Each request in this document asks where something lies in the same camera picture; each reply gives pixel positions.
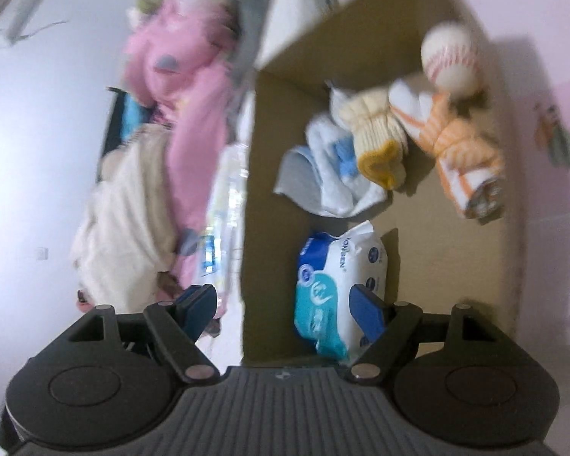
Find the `gray ribbed panel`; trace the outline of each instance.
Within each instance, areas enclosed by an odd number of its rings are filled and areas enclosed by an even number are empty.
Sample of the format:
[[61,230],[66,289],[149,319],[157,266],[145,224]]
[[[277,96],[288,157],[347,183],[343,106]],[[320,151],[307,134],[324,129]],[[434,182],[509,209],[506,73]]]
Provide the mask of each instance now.
[[[25,445],[16,456],[75,454]],[[410,425],[377,388],[332,368],[235,368],[220,384],[191,388],[171,415],[138,440],[85,456],[553,456],[536,442],[477,451]]]

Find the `wet wipes package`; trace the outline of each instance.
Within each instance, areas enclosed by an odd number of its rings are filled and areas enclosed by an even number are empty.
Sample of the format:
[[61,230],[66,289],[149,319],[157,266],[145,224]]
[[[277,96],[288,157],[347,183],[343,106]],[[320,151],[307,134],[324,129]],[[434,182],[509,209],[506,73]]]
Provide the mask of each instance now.
[[383,299],[385,280],[386,252],[369,221],[340,237],[314,234],[298,258],[296,329],[320,355],[354,360],[366,340],[350,312],[351,287],[365,285]]

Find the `pink clothing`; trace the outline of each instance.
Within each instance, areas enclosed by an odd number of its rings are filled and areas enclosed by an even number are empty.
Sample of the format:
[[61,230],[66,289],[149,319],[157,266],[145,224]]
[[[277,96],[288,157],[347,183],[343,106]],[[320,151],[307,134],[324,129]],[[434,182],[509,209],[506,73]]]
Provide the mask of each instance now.
[[[186,106],[173,126],[165,153],[171,210],[179,234],[198,236],[207,225],[207,205],[219,154],[226,143],[225,109],[232,96],[226,63],[217,60],[198,72],[186,92]],[[198,270],[196,252],[178,255],[171,273],[186,289]]]
[[123,88],[142,106],[156,103],[165,121],[177,121],[183,92],[195,74],[234,46],[222,6],[180,15],[176,0],[164,0],[158,14],[129,38]]

